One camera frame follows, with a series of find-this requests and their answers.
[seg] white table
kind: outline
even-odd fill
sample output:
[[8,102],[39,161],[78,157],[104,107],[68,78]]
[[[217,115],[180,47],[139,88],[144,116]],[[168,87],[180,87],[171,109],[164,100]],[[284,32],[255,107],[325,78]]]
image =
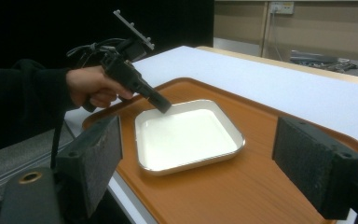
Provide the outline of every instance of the white table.
[[[178,77],[191,77],[358,140],[358,78],[227,54],[231,56],[180,47],[134,66],[152,87]],[[75,135],[82,132],[81,124],[89,115],[83,108],[66,114],[66,122]],[[134,222],[154,221],[119,174],[114,174],[109,187]],[[354,219],[355,213],[351,211],[347,220],[338,223],[349,224]]]

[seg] human hand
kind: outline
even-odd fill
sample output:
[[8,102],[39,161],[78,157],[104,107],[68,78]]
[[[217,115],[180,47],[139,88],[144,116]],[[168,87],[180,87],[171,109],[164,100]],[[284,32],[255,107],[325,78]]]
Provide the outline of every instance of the human hand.
[[70,70],[66,74],[66,83],[71,99],[82,106],[89,97],[92,105],[107,108],[117,99],[117,95],[130,99],[133,93],[108,77],[101,66]]

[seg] black sleeve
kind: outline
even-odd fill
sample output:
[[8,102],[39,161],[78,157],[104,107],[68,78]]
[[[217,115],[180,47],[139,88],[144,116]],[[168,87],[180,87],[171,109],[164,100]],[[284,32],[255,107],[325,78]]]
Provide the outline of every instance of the black sleeve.
[[69,69],[46,69],[21,60],[0,69],[0,148],[55,128],[74,109],[66,85]]

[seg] beige wall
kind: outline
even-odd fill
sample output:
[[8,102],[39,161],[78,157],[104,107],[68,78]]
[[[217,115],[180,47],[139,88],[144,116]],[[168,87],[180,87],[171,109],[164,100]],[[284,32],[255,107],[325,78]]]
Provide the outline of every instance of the beige wall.
[[275,15],[269,2],[215,2],[214,36],[260,45],[260,56],[287,61],[297,49],[358,60],[357,2],[295,2],[293,15]]

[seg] gripper pad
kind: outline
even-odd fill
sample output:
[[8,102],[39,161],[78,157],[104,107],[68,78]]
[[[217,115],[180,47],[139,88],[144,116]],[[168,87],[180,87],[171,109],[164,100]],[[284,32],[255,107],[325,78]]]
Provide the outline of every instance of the gripper pad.
[[303,120],[279,117],[272,159],[324,218],[347,218],[356,151]]

